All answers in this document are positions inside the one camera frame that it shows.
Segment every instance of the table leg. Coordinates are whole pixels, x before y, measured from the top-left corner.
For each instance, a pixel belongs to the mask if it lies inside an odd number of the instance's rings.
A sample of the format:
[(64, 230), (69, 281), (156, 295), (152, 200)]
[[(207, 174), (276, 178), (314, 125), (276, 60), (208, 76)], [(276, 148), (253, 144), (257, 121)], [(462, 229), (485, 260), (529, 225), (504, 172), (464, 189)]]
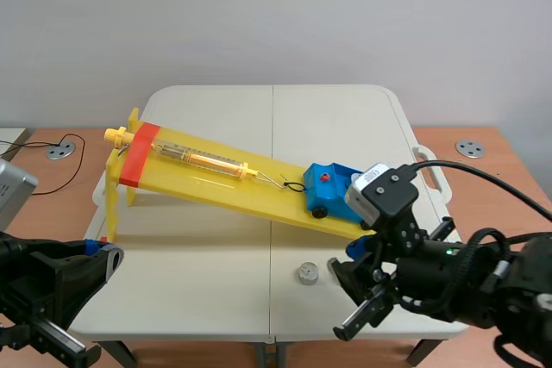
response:
[(285, 368), (287, 360), (287, 346), (291, 342), (279, 342), (276, 344), (276, 367)]
[(414, 350), (406, 359), (406, 362), (408, 362), (412, 366), (417, 366), (420, 362), (422, 362), (425, 359), (425, 357), (430, 355), (430, 353), (435, 348), (437, 348), (437, 346), (442, 341), (443, 340), (420, 340), (414, 347)]
[[(257, 368), (267, 368), (268, 363), (276, 360), (276, 368), (285, 368), (287, 346), (292, 342), (276, 342), (275, 344), (265, 344), (263, 342), (254, 342), (255, 363)], [(276, 352), (267, 352), (267, 346), (276, 346)]]
[(120, 340), (100, 340), (97, 342), (123, 368), (136, 368), (138, 363), (132, 352)]
[(267, 368), (268, 366), (267, 344), (265, 344), (264, 342), (255, 342), (253, 344), (253, 349), (255, 351), (256, 367)]

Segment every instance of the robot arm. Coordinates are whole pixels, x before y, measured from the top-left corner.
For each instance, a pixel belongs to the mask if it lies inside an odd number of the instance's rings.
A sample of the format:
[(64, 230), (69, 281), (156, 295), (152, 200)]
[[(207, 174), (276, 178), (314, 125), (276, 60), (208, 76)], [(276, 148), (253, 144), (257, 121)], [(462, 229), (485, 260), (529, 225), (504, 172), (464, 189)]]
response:
[[(441, 321), (462, 321), (502, 333), (494, 343), (499, 356), (512, 366), (528, 366), (509, 354), (513, 343), (546, 366), (552, 364), (552, 234), (537, 233), (507, 239), (493, 228), (481, 229), (466, 244), (444, 240), (455, 229), (451, 218), (428, 234), (419, 228), (411, 206), (417, 188), (411, 183), (419, 168), (429, 164), (475, 169), (447, 161), (430, 161), (392, 169), (378, 164), (350, 186), (346, 202), (375, 234), (347, 248), (352, 262), (329, 262), (341, 287), (359, 306), (334, 332), (351, 340), (368, 323), (377, 327), (399, 304), (410, 312)], [(537, 210), (546, 209), (508, 184), (475, 170)], [(481, 244), (487, 237), (493, 243)], [(527, 242), (521, 252), (510, 245)], [(393, 274), (383, 272), (393, 263)]]
[(0, 311), (15, 323), (0, 327), (0, 350), (31, 345), (65, 366), (88, 367), (100, 347), (86, 350), (66, 330), (121, 264), (123, 251), (93, 240), (24, 240), (4, 233), (37, 183), (0, 159)]

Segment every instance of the black wire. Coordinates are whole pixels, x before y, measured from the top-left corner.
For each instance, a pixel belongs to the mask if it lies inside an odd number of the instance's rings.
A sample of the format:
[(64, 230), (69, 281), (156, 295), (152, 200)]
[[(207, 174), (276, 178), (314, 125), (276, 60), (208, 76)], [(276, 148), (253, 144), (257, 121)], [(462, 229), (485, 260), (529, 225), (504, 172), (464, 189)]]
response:
[(83, 159), (85, 157), (85, 147), (86, 147), (86, 141), (83, 137), (81, 137), (80, 135), (78, 134), (65, 134), (63, 137), (61, 137), (61, 140), (58, 144), (54, 144), (55, 146), (59, 147), (61, 145), (61, 142), (66, 138), (66, 137), (77, 137), (77, 138), (80, 138), (82, 141), (83, 141), (83, 148), (80, 152), (80, 160), (78, 161), (78, 167), (77, 167), (77, 170), (75, 170), (74, 174), (72, 175), (71, 178), (69, 178), (69, 180), (65, 183), (65, 184), (62, 184), (60, 187), (58, 187), (57, 189), (54, 189), (54, 190), (50, 190), (50, 191), (43, 191), (43, 192), (40, 192), (40, 193), (33, 193), (31, 196), (45, 196), (46, 194), (52, 194), (52, 193), (55, 193), (56, 191), (59, 191), (61, 189), (63, 189), (66, 185), (68, 185), (69, 183), (71, 183), (71, 181), (73, 181), (73, 179), (75, 177), (77, 177), (77, 174), (78, 172), (80, 171), (80, 167), (82, 166), (83, 164)]
[(513, 366), (514, 368), (538, 368), (538, 366), (533, 365), (527, 361), (523, 361), (521, 358), (518, 358), (517, 356), (508, 352), (508, 350), (504, 348), (504, 345), (506, 344), (511, 344), (511, 342), (504, 335), (499, 335), (494, 339), (492, 347), (494, 348), (494, 351), (497, 353), (497, 355), (501, 357), (502, 360), (506, 362), (509, 366)]
[[(300, 189), (296, 189), (295, 187), (292, 187), (293, 185), (298, 185), (300, 186), (301, 188)], [(284, 187), (287, 187), (288, 189), (290, 190), (293, 190), (293, 191), (296, 191), (297, 193), (302, 193), (306, 187), (304, 186), (304, 184), (301, 184), (301, 183), (297, 183), (295, 181), (286, 181), (284, 182)]]
[(431, 167), (431, 166), (439, 166), (439, 167), (449, 167), (449, 168), (455, 168), (457, 170), (462, 170), (464, 172), (472, 173), (478, 177), (484, 178), (487, 181), (490, 181), (493, 184), (496, 184), (498, 187), (500, 187), (502, 190), (508, 191), (513, 196), (517, 197), (519, 200), (527, 204), (529, 207), (534, 209), (537, 213), (548, 219), (549, 221), (552, 221), (552, 212), (546, 210), (543, 206), (541, 206), (539, 203), (537, 203), (535, 200), (530, 199), (527, 197), (524, 193), (519, 191), (518, 189), (512, 187), (508, 183), (505, 183), (504, 181), (494, 177), (491, 174), (488, 174), (486, 172), (482, 172), (481, 170), (478, 170), (477, 168), (473, 168), (469, 165), (465, 165), (462, 163), (455, 163), (454, 161), (442, 161), (439, 159), (429, 160), (429, 161), (421, 161), (419, 163), (415, 163), (411, 165), (411, 169), (416, 172), (424, 167)]
[(33, 141), (33, 142), (27, 142), (25, 144), (16, 144), (15, 142), (10, 141), (4, 141), (0, 140), (0, 143), (3, 144), (10, 144), (11, 146), (16, 146), (15, 148), (11, 148), (10, 150), (7, 150), (0, 154), (0, 157), (4, 156), (7, 153), (11, 153), (12, 151), (19, 150), (20, 148), (42, 148), (42, 147), (59, 147), (59, 144), (55, 144), (52, 142), (44, 142), (44, 141)]
[[(519, 245), (520, 243), (525, 243), (536, 237), (552, 237), (552, 232), (519, 234), (517, 236), (512, 236), (507, 238), (506, 241), (508, 242), (509, 245)], [(497, 244), (496, 241), (492, 241), (491, 243), (485, 243), (486, 246), (496, 245), (496, 244)]]

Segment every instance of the black wheel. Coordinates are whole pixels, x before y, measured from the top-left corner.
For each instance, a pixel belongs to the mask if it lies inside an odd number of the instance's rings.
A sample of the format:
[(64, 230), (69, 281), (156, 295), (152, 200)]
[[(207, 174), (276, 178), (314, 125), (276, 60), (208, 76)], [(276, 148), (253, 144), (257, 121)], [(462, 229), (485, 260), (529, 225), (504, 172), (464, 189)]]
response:
[(325, 207), (315, 207), (311, 213), (315, 219), (323, 219), (328, 216), (328, 209)]

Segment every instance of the white wall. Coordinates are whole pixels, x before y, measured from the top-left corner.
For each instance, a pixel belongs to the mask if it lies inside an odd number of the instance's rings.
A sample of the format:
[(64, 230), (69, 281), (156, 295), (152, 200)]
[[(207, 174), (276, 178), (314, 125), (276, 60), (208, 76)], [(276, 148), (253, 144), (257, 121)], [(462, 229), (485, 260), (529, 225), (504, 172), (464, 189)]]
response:
[(1, 126), (118, 125), (173, 84), (304, 83), (497, 125), (552, 192), (552, 0), (0, 0)]

